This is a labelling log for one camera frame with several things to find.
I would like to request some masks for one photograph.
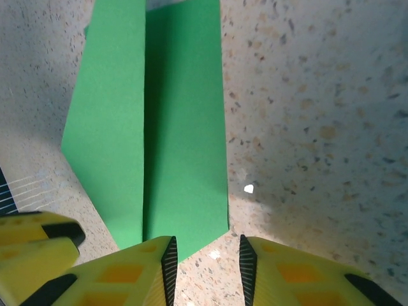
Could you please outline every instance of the yellow plastic piece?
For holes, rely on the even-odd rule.
[[[7,306],[20,305],[78,257],[78,249],[66,237],[0,247],[0,298]]]
[[[51,212],[37,214],[16,214],[0,217],[0,246],[24,244],[48,239],[44,226],[50,224],[77,223],[74,219]]]
[[[244,294],[246,305],[373,305],[344,277],[353,273],[367,278],[361,271],[262,238],[247,239],[256,253],[257,263],[254,294],[252,297],[248,291]],[[249,249],[242,249],[240,253],[241,257],[249,256]],[[250,287],[250,261],[240,259],[240,265],[243,284]]]
[[[47,301],[47,305],[173,305],[177,277],[175,237],[155,238],[95,259],[68,270],[65,276],[69,275],[76,275],[76,280],[68,288],[63,288],[54,301]],[[36,295],[41,297],[46,296],[47,292],[61,291],[61,288],[53,287],[54,281],[40,288]],[[35,306],[39,303],[45,302],[28,299],[23,305]]]

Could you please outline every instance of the green paper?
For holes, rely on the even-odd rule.
[[[97,0],[62,151],[120,248],[142,241],[145,1]]]
[[[187,258],[228,230],[219,0],[148,12],[145,238]]]
[[[102,2],[96,1],[87,33],[62,149],[121,249],[142,237],[175,235],[183,260],[228,230],[219,0],[188,0],[148,12],[146,55],[144,44],[138,45],[144,39],[140,14],[132,21],[120,14],[112,20],[115,10],[110,19],[103,17],[114,24],[111,33],[126,37],[115,40],[129,40],[118,45],[106,24],[96,22],[102,20]],[[138,30],[126,29],[129,23]],[[112,65],[107,51],[115,54]],[[131,80],[129,69],[135,70]],[[114,96],[107,96],[111,90]],[[93,112],[97,104],[105,107]],[[117,150],[101,142],[115,143]]]

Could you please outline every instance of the black ribbed edge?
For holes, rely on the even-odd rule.
[[[258,256],[245,235],[240,237],[240,272],[245,306],[254,305],[256,267]]]
[[[17,207],[15,206],[13,196],[0,168],[0,215],[10,216],[12,212],[16,211]]]
[[[161,268],[163,271],[164,295],[166,297],[166,306],[173,306],[174,292],[177,278],[177,239],[175,236],[170,238],[166,251],[161,258]]]

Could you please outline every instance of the black tip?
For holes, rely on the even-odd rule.
[[[66,274],[49,280],[22,302],[20,306],[52,306],[76,280],[77,276],[75,274]]]
[[[372,280],[351,273],[345,274],[344,277],[375,306],[402,306],[401,303]]]
[[[79,247],[85,240],[85,233],[76,222],[56,223],[42,225],[48,238],[68,237],[76,247]]]

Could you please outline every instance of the speckled floor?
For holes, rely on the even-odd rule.
[[[81,261],[116,250],[59,152],[92,5],[0,1],[0,163],[18,207],[84,225]],[[241,233],[355,265],[408,303],[408,2],[221,6],[231,230],[180,265],[176,305],[244,304]]]

